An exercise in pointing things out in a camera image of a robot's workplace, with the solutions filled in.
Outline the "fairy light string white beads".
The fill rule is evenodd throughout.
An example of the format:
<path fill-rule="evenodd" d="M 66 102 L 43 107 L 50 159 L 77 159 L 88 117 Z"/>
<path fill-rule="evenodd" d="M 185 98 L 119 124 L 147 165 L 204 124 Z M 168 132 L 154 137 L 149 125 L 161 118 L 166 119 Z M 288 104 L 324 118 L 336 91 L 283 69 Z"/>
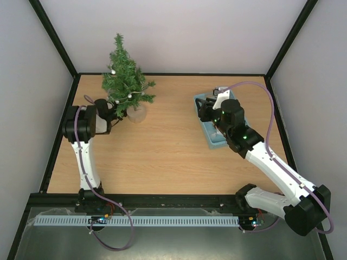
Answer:
<path fill-rule="evenodd" d="M 146 81 L 139 67 L 109 66 L 109 69 L 109 73 L 102 75 L 102 88 L 107 93 L 108 101 L 118 105 L 118 114 L 122 114 L 129 107 L 138 107 L 141 102 L 153 102 L 155 96 L 147 94 L 146 90 L 155 83 Z"/>

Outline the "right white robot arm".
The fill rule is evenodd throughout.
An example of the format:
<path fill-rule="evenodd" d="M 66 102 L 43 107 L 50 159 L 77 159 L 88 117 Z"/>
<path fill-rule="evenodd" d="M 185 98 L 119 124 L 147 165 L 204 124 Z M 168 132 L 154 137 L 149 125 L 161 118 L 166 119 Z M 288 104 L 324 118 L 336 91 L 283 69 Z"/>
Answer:
<path fill-rule="evenodd" d="M 267 211 L 284 219 L 298 235 L 306 236 L 327 218 L 331 192 L 301 177 L 272 152 L 264 138 L 245 121 L 245 111 L 236 99 L 226 99 L 219 108 L 216 100 L 196 98 L 197 115 L 202 122 L 211 122 L 221 132 L 229 148 L 260 169 L 282 194 L 266 192 L 248 184 L 235 194 L 237 208 Z"/>

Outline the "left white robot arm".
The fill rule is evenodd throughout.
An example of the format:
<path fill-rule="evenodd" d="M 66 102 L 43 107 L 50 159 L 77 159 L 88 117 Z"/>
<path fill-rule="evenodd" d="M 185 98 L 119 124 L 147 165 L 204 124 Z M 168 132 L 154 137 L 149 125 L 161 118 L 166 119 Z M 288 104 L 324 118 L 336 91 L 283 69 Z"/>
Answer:
<path fill-rule="evenodd" d="M 105 99 L 90 101 L 88 106 L 70 106 L 63 120 L 63 136 L 71 144 L 80 174 L 80 189 L 75 211 L 86 214 L 111 215 L 114 204 L 103 199 L 104 189 L 97 173 L 93 139 L 110 134 L 116 105 Z"/>

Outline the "small green christmas tree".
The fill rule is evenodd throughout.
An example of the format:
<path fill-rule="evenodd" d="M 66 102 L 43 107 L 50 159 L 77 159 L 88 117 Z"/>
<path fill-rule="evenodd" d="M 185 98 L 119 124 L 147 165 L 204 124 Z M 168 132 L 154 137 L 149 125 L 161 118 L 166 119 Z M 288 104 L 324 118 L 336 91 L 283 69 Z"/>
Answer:
<path fill-rule="evenodd" d="M 146 79 L 141 68 L 124 47 L 124 37 L 117 33 L 114 38 L 115 49 L 110 52 L 109 73 L 102 75 L 102 89 L 112 113 L 118 119 L 127 117 L 138 124 L 147 116 L 145 103 L 153 103 L 154 94 L 147 93 L 156 83 Z"/>

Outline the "light blue plastic basket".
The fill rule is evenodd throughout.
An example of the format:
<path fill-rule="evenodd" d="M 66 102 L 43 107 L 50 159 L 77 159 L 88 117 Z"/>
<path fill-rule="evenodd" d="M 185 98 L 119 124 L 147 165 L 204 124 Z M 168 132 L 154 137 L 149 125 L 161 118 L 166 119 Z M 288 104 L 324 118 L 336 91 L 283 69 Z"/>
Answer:
<path fill-rule="evenodd" d="M 216 87 L 210 93 L 203 93 L 203 94 L 195 95 L 193 100 L 194 101 L 196 99 L 205 100 L 207 98 L 216 99 L 218 93 L 222 92 L 226 88 L 227 88 L 226 86 Z M 202 122 L 199 118 L 198 118 L 198 121 L 201 125 L 201 129 L 203 131 L 203 134 L 205 136 L 205 139 L 206 139 L 206 142 L 207 142 L 209 149 L 213 150 L 213 149 L 218 149 L 218 148 L 228 146 L 224 136 L 217 129 L 215 129 L 214 124 L 211 121 Z"/>

